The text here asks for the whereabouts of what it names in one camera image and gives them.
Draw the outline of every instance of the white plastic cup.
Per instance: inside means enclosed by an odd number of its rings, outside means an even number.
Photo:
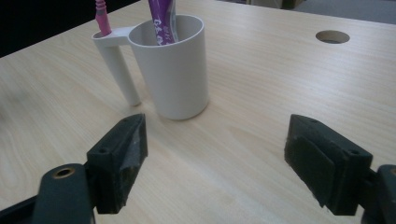
[[[115,74],[124,66],[122,63],[110,63],[104,54],[107,48],[125,44],[126,35],[131,45],[137,64],[148,91],[153,99],[158,114],[168,119],[189,119],[201,113],[208,103],[208,87],[205,56],[205,26],[204,22],[193,16],[177,15],[177,35],[179,41],[165,46],[158,46],[152,21],[143,22],[136,27],[124,28],[115,34],[101,37],[96,34],[92,37],[102,53],[107,65],[116,80],[125,80],[129,74]],[[129,81],[129,88],[134,84]],[[139,99],[137,92],[132,99]]]

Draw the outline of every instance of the desk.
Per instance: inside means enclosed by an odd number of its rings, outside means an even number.
[[[290,114],[318,119],[396,162],[396,26],[212,0],[177,2],[205,21],[210,103],[185,121],[130,107],[91,41],[90,21],[0,60],[0,209],[37,194],[41,176],[86,160],[117,121],[145,113],[148,158],[127,206],[98,223],[359,223],[320,208],[284,162]],[[147,1],[109,15],[149,20]],[[316,33],[347,33],[326,44]]]

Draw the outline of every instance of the table surface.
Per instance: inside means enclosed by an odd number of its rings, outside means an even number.
[[[41,176],[86,152],[120,119],[145,113],[148,158],[127,206],[98,223],[359,223],[320,208],[284,161],[290,115],[318,119],[396,162],[396,26],[212,0],[177,1],[205,21],[210,103],[159,117],[129,47],[142,97],[128,106],[91,41],[90,21],[0,59],[0,210],[37,194]],[[147,1],[109,14],[150,19]],[[316,39],[323,30],[344,44]]]

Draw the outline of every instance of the dark background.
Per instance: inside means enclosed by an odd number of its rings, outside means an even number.
[[[107,12],[138,0],[106,0]],[[95,0],[0,0],[0,57],[91,21]]]

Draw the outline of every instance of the toothbrush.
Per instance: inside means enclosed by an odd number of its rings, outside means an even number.
[[[109,35],[111,33],[110,24],[108,23],[106,2],[105,0],[96,1],[96,16],[95,19],[98,22],[100,32],[102,36]]]

